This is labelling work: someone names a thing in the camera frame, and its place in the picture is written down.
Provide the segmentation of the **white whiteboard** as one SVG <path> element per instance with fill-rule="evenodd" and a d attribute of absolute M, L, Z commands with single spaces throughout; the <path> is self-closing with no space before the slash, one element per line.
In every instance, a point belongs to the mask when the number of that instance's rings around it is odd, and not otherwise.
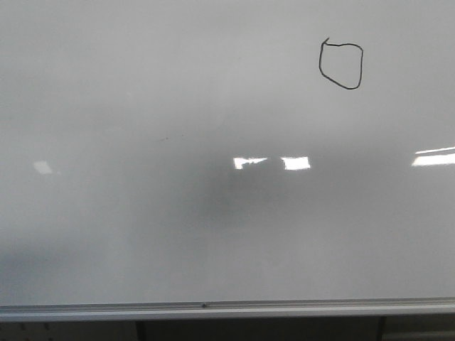
<path fill-rule="evenodd" d="M 453 1 L 1 2 L 2 321 L 453 311 Z"/>

